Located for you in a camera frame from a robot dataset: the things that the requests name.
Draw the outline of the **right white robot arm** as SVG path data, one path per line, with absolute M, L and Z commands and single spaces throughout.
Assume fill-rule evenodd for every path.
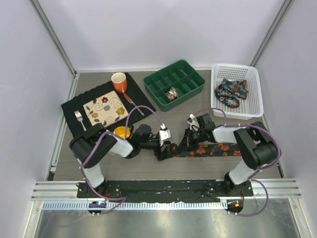
M 240 156 L 242 160 L 226 173 L 218 189 L 207 185 L 208 193 L 241 194 L 251 176 L 272 163 L 281 152 L 262 122 L 247 126 L 217 126 L 209 114 L 188 118 L 189 127 L 178 146 L 171 148 L 175 157 Z

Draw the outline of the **orange ceramic mug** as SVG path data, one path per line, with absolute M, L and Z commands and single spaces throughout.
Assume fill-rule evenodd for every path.
M 111 76 L 111 81 L 115 90 L 119 93 L 125 93 L 127 90 L 127 79 L 125 73 L 116 72 Z

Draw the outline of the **green divided organizer tray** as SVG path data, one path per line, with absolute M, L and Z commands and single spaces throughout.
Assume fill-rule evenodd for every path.
M 161 111 L 167 112 L 202 92 L 203 77 L 184 59 L 172 63 L 143 80 L 145 89 Z M 170 101 L 166 92 L 176 88 L 179 98 Z

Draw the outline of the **square floral ceramic plate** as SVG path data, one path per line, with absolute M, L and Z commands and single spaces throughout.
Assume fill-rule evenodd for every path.
M 103 127 L 109 127 L 128 117 L 128 111 L 115 91 L 87 102 L 83 108 L 92 126 L 101 123 Z

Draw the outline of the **aluminium frame rail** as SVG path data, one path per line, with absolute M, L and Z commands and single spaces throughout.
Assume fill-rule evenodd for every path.
M 270 198 L 301 198 L 296 180 L 293 178 L 266 178 L 259 180 L 266 187 Z M 32 199 L 58 200 L 75 198 L 77 181 L 38 181 Z

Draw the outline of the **black cloth placemat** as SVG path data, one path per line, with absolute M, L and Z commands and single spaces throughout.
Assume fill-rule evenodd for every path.
M 127 76 L 127 92 L 126 94 L 132 101 L 140 106 L 147 106 L 155 111 L 155 107 L 151 104 L 142 89 L 140 82 L 133 77 L 131 73 L 126 72 Z M 68 128 L 73 136 L 83 131 L 82 125 L 78 122 L 75 111 L 79 111 L 83 117 L 83 124 L 86 128 L 92 125 L 84 110 L 84 105 L 106 93 L 114 91 L 115 88 L 111 82 L 112 73 L 81 73 L 76 89 L 76 96 L 73 99 L 61 105 Z

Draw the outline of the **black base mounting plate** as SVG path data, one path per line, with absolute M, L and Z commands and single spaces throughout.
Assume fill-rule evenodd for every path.
M 223 180 L 108 180 L 96 191 L 107 198 L 125 197 L 127 203 L 204 203 L 221 197 L 252 197 L 249 181 L 231 186 Z

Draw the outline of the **rolled tie in tray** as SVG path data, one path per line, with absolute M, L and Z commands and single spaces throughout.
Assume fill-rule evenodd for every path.
M 170 101 L 174 101 L 176 99 L 179 98 L 179 94 L 176 90 L 176 88 L 171 87 L 167 92 L 166 92 L 166 96 Z

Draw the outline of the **black orange floral tie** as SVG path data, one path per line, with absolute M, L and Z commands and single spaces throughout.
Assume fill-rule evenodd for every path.
M 170 152 L 174 157 L 180 158 L 241 156 L 238 145 L 234 143 L 202 144 L 197 148 L 171 144 Z

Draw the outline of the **white plastic basket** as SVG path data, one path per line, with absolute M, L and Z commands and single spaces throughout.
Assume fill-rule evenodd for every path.
M 238 108 L 230 108 L 216 98 L 214 90 L 223 79 L 229 81 L 246 80 L 247 97 L 245 100 L 239 99 L 240 106 Z M 226 116 L 231 119 L 249 120 L 262 117 L 264 107 L 258 70 L 246 65 L 214 64 L 211 69 L 211 107 L 222 109 Z

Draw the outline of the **silver fork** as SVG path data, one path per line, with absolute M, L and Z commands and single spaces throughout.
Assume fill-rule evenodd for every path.
M 81 123 L 83 130 L 86 131 L 87 129 L 83 123 L 83 117 L 82 117 L 81 113 L 79 111 L 75 111 L 74 114 L 75 114 L 77 120 Z

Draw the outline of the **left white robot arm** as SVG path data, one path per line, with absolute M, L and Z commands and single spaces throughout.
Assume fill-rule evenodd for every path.
M 170 149 L 170 131 L 163 127 L 153 134 L 147 124 L 134 127 L 120 126 L 111 132 L 100 123 L 83 131 L 69 143 L 69 148 L 80 164 L 80 171 L 85 180 L 78 184 L 78 197 L 106 196 L 107 182 L 102 174 L 100 161 L 107 154 L 131 159 L 141 150 L 152 150 L 158 161 L 173 157 Z

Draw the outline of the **blue floral tie in basket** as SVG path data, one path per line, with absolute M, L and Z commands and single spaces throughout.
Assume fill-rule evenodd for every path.
M 215 97 L 229 108 L 240 107 L 240 99 L 247 99 L 247 81 L 230 81 L 226 78 L 215 88 Z

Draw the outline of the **orange handled table knife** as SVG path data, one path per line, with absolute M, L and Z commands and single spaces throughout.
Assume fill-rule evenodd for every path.
M 125 97 L 125 99 L 130 103 L 132 104 L 135 108 L 137 107 L 137 105 L 132 101 L 132 99 L 126 94 L 126 93 L 123 93 L 123 96 Z M 144 117 L 145 114 L 139 109 L 137 108 L 137 111 Z

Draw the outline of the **yellow plastic mug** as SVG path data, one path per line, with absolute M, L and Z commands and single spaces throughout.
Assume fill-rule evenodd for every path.
M 113 131 L 113 133 L 121 138 L 127 139 L 132 136 L 133 129 L 134 129 L 133 125 L 128 127 L 119 126 Z

